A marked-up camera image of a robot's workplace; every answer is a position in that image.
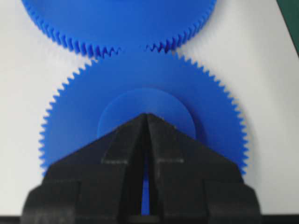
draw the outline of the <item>blue gear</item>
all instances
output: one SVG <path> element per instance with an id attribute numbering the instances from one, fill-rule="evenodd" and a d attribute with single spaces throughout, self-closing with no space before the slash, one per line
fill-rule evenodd
<path id="1" fill-rule="evenodd" d="M 89 57 L 133 47 L 175 49 L 205 25 L 216 0 L 22 0 L 49 38 Z"/>
<path id="2" fill-rule="evenodd" d="M 247 141 L 240 112 L 232 105 L 233 99 L 224 92 L 224 86 L 190 60 L 186 62 L 171 53 L 125 52 L 93 62 L 68 80 L 69 84 L 63 84 L 64 90 L 58 90 L 60 96 L 54 96 L 55 102 L 50 103 L 52 109 L 42 125 L 43 168 L 105 134 L 98 132 L 101 118 L 115 120 L 127 114 L 129 119 L 139 111 L 163 116 L 191 137 L 195 133 L 193 137 L 235 162 L 244 174 Z M 156 101 L 158 109 L 144 103 L 146 97 L 140 91 L 152 91 L 146 102 Z M 106 131 L 115 125 L 114 121 L 108 123 Z"/>

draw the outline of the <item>meshing gear teeth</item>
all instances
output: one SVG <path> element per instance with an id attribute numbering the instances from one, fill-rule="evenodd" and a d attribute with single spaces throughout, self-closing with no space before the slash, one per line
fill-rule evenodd
<path id="1" fill-rule="evenodd" d="M 216 0 L 22 0 L 44 34 L 89 57 L 142 48 L 165 52 L 205 25 Z"/>
<path id="2" fill-rule="evenodd" d="M 42 167 L 47 169 L 104 135 L 116 127 L 112 121 L 117 118 L 121 124 L 145 112 L 163 117 L 235 162 L 244 173 L 245 126 L 233 98 L 219 83 L 203 67 L 170 52 L 126 52 L 93 62 L 54 96 L 41 133 Z M 104 131 L 99 131 L 101 119 L 108 122 Z"/>

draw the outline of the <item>plastic gear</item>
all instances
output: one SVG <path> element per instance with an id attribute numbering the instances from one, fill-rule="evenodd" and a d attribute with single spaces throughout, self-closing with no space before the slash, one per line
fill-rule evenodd
<path id="1" fill-rule="evenodd" d="M 54 96 L 42 125 L 43 168 L 136 113 L 146 112 L 163 117 L 235 162 L 245 173 L 244 153 L 248 149 L 237 105 L 232 104 L 225 87 L 219 86 L 220 81 L 214 81 L 209 71 L 190 60 L 170 53 L 127 52 L 92 62 L 68 80 L 64 90 L 58 90 L 60 96 Z"/>
<path id="2" fill-rule="evenodd" d="M 22 0 L 49 38 L 95 58 L 134 47 L 175 49 L 205 25 L 216 0 Z"/>

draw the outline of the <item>white surface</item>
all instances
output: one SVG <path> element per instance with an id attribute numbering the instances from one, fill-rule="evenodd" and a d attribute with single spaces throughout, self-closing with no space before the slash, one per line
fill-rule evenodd
<path id="1" fill-rule="evenodd" d="M 0 1 L 0 215 L 20 214 L 42 179 L 40 124 L 56 89 L 87 58 L 52 43 L 21 1 Z M 299 213 L 299 59 L 274 0 L 219 0 L 204 30 L 178 50 L 222 80 L 244 113 L 245 181 L 263 213 Z"/>

